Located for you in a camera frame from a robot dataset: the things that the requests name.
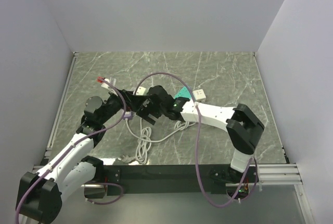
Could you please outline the purple power strip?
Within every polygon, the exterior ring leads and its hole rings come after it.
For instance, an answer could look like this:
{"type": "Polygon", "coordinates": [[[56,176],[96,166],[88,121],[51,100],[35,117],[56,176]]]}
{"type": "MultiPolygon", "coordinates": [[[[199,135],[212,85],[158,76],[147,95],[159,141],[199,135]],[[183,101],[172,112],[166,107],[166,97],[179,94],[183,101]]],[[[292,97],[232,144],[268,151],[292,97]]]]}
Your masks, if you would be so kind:
{"type": "Polygon", "coordinates": [[[123,119],[124,120],[132,120],[134,116],[135,116],[134,112],[132,112],[132,111],[126,111],[124,113],[123,119]]]}

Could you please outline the white cube socket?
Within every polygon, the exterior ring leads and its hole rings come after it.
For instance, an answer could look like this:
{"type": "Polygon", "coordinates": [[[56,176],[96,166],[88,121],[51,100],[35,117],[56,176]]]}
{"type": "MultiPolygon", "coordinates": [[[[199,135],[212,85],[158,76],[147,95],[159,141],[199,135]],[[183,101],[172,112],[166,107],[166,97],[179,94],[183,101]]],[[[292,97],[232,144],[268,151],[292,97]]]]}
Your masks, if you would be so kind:
{"type": "Polygon", "coordinates": [[[206,94],[203,89],[198,89],[193,91],[195,101],[204,103],[207,99],[206,94]]]}

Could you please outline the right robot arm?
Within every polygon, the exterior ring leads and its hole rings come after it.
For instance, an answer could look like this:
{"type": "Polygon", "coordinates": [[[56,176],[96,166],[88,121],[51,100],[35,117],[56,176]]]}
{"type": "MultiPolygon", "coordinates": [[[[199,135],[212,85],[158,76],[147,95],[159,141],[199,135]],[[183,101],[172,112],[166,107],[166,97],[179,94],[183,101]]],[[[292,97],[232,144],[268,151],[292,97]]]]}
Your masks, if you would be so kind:
{"type": "Polygon", "coordinates": [[[265,129],[247,105],[220,107],[186,97],[173,98],[160,85],[149,89],[138,88],[134,95],[141,102],[137,114],[152,125],[155,119],[165,116],[173,121],[201,122],[226,131],[235,149],[228,175],[235,182],[247,175],[246,167],[265,129]]]}

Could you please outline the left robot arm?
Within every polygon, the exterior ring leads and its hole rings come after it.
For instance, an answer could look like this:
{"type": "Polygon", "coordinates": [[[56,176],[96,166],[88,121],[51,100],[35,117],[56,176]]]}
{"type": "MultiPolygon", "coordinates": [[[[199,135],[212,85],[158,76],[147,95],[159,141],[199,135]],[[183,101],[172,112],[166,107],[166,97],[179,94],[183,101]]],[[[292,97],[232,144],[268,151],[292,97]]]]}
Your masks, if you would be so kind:
{"type": "Polygon", "coordinates": [[[83,184],[107,187],[104,162],[88,153],[102,140],[108,130],[105,123],[120,110],[138,112],[147,92],[116,90],[107,100],[90,97],[76,133],[48,164],[37,172],[26,172],[19,183],[15,222],[24,215],[39,223],[52,223],[63,202],[83,184]]]}

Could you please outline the teal triangular power strip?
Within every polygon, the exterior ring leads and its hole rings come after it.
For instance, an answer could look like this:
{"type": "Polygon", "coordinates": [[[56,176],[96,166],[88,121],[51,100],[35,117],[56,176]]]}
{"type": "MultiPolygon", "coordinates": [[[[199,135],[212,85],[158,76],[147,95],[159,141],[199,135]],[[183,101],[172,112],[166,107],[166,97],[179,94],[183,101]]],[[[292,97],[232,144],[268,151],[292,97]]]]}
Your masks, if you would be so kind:
{"type": "Polygon", "coordinates": [[[182,87],[174,96],[175,99],[179,97],[188,98],[190,100],[192,99],[190,91],[185,86],[182,87]]]}

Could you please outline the black base beam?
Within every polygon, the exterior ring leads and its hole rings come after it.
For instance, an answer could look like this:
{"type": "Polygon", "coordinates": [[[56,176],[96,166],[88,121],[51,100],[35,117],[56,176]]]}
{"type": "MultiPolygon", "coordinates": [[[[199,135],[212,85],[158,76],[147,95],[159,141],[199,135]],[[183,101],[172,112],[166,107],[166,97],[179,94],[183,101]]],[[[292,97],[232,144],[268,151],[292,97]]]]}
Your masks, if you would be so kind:
{"type": "MultiPolygon", "coordinates": [[[[242,177],[229,164],[202,164],[199,173],[211,194],[231,194],[242,177]]],[[[127,194],[200,192],[195,165],[105,165],[99,182],[118,184],[127,194]]]]}

